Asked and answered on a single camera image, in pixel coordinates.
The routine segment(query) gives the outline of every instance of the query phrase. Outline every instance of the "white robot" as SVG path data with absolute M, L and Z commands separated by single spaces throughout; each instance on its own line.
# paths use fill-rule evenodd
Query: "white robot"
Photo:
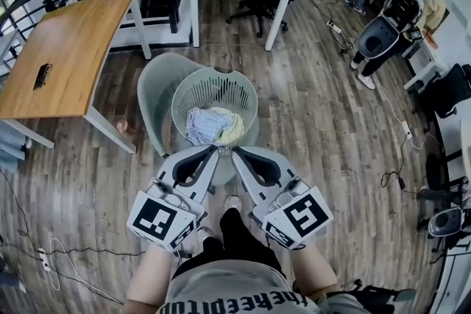
M 295 249 L 333 220 L 317 187 L 310 188 L 281 154 L 255 146 L 230 150 L 250 217 L 281 246 Z M 140 191 L 127 226 L 139 237 L 175 251 L 207 215 L 201 205 L 219 161 L 215 146 L 194 146 L 168 157 L 146 192 Z

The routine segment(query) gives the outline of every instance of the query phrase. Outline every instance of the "laundry basket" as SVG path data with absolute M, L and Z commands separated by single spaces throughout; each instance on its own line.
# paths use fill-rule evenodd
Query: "laundry basket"
M 258 133 L 258 99 L 252 83 L 243 74 L 228 74 L 212 67 L 193 72 L 180 83 L 171 102 L 171 117 L 178 132 L 186 138 L 186 116 L 190 109 L 222 107 L 237 113 L 244 121 L 244 133 L 227 146 L 243 145 Z

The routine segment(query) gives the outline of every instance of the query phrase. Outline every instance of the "white cable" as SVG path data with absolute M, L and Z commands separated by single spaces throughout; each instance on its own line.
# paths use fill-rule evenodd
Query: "white cable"
M 49 240 L 49 251 L 51 251 L 51 250 L 52 250 L 52 239 Z M 57 272 L 56 272 L 56 267 L 55 267 L 54 263 L 52 262 L 52 255 L 51 255 L 51 260 L 49 262 L 51 263 L 51 267 L 54 270 L 54 273 L 56 274 L 57 287 L 54 284 L 54 282 L 52 281 L 51 271 L 49 271 L 49 280 L 51 280 L 51 285 L 55 290 L 60 290 L 60 280 L 59 280 L 59 276 L 57 275 Z
M 77 276 L 82 280 L 82 282 L 83 282 L 85 285 L 87 285 L 89 288 L 92 288 L 92 289 L 96 290 L 97 292 L 103 293 L 103 294 L 104 294 L 106 297 L 108 297 L 111 301 L 114 301 L 114 302 L 116 302 L 117 304 L 119 304 L 119 301 L 118 301 L 117 299 L 115 299 L 114 297 L 110 296 L 108 293 L 104 292 L 103 290 L 98 289 L 97 287 L 92 286 L 92 284 L 90 284 L 88 281 L 86 281 L 86 280 L 82 277 L 82 275 L 79 274 L 78 270 L 75 268 L 75 265 L 72 263 L 71 258 L 68 256 L 67 251 L 65 250 L 65 246 L 63 245 L 62 242 L 60 242 L 60 240 L 58 240 L 57 238 L 51 238 L 51 239 L 49 240 L 49 248 L 50 248 L 50 251 L 52 251 L 52 241 L 53 241 L 53 240 L 55 240 L 56 242 L 58 242 L 58 243 L 61 245 L 61 247 L 62 247 L 62 249 L 63 249 L 65 255 L 67 256 L 68 261 L 69 261 L 69 262 L 71 263 L 71 265 L 72 265 L 72 268 L 74 269 L 74 271 L 75 271 L 75 273 L 77 274 Z
M 391 107 L 392 113 L 394 114 L 394 116 L 395 116 L 395 118 L 397 119 L 397 121 L 398 121 L 399 123 L 402 123 L 402 121 L 397 117 L 396 112 L 394 111 L 394 108 L 392 107 L 391 102 L 390 102 L 389 99 L 388 99 L 388 96 L 384 93 L 384 90 L 383 90 L 383 88 L 381 87 L 380 81 L 378 80 L 378 77 L 376 76 L 376 74 L 375 74 L 375 78 L 376 78 L 376 84 L 378 85 L 378 88 L 380 88 L 381 93 L 383 94 L 384 98 L 387 100 L 389 106 Z

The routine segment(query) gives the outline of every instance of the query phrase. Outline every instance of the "white sneaker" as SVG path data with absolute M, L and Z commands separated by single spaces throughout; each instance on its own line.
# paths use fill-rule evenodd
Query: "white sneaker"
M 208 237 L 215 237 L 216 238 L 213 231 L 211 229 L 207 228 L 206 226 L 201 226 L 200 228 L 198 228 L 196 233 L 198 234 L 198 241 L 201 244 L 203 244 L 204 240 Z
M 18 281 L 18 288 L 20 288 L 21 292 L 26 293 L 26 287 L 21 281 Z
M 355 62 L 353 62 L 353 60 L 352 60 L 352 61 L 350 62 L 350 69 L 354 71 L 354 70 L 356 70 L 358 67 L 360 67 L 360 64 L 361 64 L 361 63 L 355 63 Z
M 368 89 L 371 89 L 371 90 L 376 89 L 376 85 L 373 82 L 371 76 L 363 76 L 362 74 L 358 74 L 356 75 L 356 78 L 360 80 L 360 82 Z
M 224 213 L 226 213 L 227 210 L 230 210 L 231 208 L 236 208 L 237 211 L 242 212 L 242 202 L 238 196 L 228 196 L 224 202 Z

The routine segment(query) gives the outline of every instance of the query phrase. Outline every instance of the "shoe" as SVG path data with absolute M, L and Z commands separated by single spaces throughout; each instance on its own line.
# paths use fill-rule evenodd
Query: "shoe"
M 374 90 L 376 89 L 376 85 L 373 82 L 371 76 L 363 76 L 362 74 L 356 75 L 356 78 L 360 80 L 361 84 L 363 84 L 368 89 Z
M 196 233 L 198 234 L 198 241 L 203 244 L 203 242 L 205 241 L 206 238 L 208 237 L 214 237 L 216 238 L 216 236 L 214 235 L 213 231 L 209 228 L 207 228 L 206 226 L 201 226 L 200 228 L 198 228 L 198 230 L 196 231 Z
M 361 64 L 361 63 L 355 63 L 355 62 L 353 62 L 353 60 L 352 60 L 352 61 L 350 62 L 350 69 L 351 69 L 352 71 L 354 71 L 354 70 L 356 70 L 358 67 L 360 67 L 360 64 Z
M 32 147 L 32 140 L 30 138 L 26 138 L 26 141 L 24 143 L 24 146 L 26 149 L 31 149 Z
M 18 288 L 20 288 L 21 292 L 26 293 L 26 287 L 21 281 L 18 281 Z
M 354 9 L 356 12 L 358 12 L 360 15 L 366 16 L 366 12 L 363 11 L 363 10 L 360 10 L 360 8 L 358 8 L 357 6 L 354 5 L 354 6 L 353 6 L 353 9 Z
M 242 212 L 242 202 L 238 196 L 228 196 L 224 202 L 224 213 L 226 213 L 227 210 L 230 210 L 231 208 L 236 208 L 237 211 Z

